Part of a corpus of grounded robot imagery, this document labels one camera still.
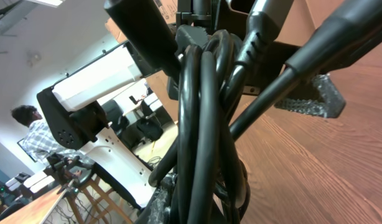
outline black hair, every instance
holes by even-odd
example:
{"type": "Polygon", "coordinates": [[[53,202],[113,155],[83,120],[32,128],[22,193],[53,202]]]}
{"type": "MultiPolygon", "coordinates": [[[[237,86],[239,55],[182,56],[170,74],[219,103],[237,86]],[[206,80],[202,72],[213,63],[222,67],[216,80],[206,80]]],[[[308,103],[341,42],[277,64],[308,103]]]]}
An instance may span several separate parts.
{"type": "Polygon", "coordinates": [[[34,112],[37,109],[34,106],[22,105],[11,110],[11,116],[18,123],[28,126],[34,121],[34,112]]]}

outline man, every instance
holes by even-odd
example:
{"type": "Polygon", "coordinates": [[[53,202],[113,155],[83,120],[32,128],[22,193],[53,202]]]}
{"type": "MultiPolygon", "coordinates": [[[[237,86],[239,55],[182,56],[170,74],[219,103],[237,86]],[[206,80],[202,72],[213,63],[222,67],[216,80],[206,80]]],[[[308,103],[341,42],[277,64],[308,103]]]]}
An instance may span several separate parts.
{"type": "Polygon", "coordinates": [[[82,153],[61,146],[54,139],[46,120],[42,118],[42,115],[40,115],[34,106],[19,106],[11,111],[11,116],[20,124],[29,128],[29,132],[24,138],[23,146],[33,158],[38,158],[38,161],[43,164],[49,164],[46,158],[53,153],[69,158],[80,156],[82,162],[87,164],[94,163],[82,153]]]}

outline tangled wires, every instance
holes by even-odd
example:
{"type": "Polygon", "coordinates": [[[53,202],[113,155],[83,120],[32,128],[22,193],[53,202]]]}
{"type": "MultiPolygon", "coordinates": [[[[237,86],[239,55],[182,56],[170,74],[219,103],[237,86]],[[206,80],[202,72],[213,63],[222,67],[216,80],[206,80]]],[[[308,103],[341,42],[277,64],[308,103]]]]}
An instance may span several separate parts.
{"type": "Polygon", "coordinates": [[[189,45],[184,52],[179,135],[149,178],[157,186],[178,164],[170,208],[173,223],[207,223],[214,192],[225,206],[228,222],[239,223],[248,206],[246,171],[228,127],[248,71],[235,60],[240,46],[237,36],[219,30],[203,48],[189,45]]]}

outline plaid shirt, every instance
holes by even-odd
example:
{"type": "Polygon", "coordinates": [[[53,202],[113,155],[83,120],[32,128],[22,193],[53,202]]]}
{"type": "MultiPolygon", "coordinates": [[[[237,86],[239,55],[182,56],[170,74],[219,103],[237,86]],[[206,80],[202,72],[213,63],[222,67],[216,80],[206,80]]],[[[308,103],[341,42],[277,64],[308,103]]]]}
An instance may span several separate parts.
{"type": "Polygon", "coordinates": [[[57,153],[65,157],[73,158],[80,156],[81,161],[92,164],[93,161],[74,149],[67,149],[61,146],[53,137],[50,128],[45,120],[36,120],[29,126],[29,133],[24,138],[23,146],[25,150],[44,165],[49,165],[47,156],[57,153]]]}

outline stool leg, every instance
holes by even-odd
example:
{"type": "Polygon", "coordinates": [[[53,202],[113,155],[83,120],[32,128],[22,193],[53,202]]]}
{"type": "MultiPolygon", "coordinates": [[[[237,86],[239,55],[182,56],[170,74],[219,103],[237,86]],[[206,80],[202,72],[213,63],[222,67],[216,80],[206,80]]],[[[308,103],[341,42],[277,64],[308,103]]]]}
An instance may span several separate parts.
{"type": "MultiPolygon", "coordinates": [[[[90,203],[92,204],[93,208],[97,211],[97,213],[100,214],[101,210],[98,207],[96,200],[91,196],[90,192],[87,189],[82,190],[82,192],[86,195],[86,198],[90,201],[90,203]]],[[[102,219],[105,224],[109,224],[108,220],[105,217],[102,217],[102,219]]]]}
{"type": "Polygon", "coordinates": [[[112,206],[113,210],[115,210],[119,215],[122,216],[122,218],[129,224],[132,224],[133,222],[131,219],[122,211],[121,208],[117,204],[115,204],[112,199],[104,192],[103,189],[101,189],[98,185],[96,185],[94,182],[90,183],[91,187],[93,187],[97,193],[108,203],[109,206],[112,206]]]}
{"type": "Polygon", "coordinates": [[[75,218],[78,220],[79,224],[85,224],[85,222],[82,219],[82,216],[79,213],[78,207],[75,203],[75,199],[73,197],[67,198],[69,206],[71,206],[71,209],[73,211],[73,214],[75,215],[75,218]]]}

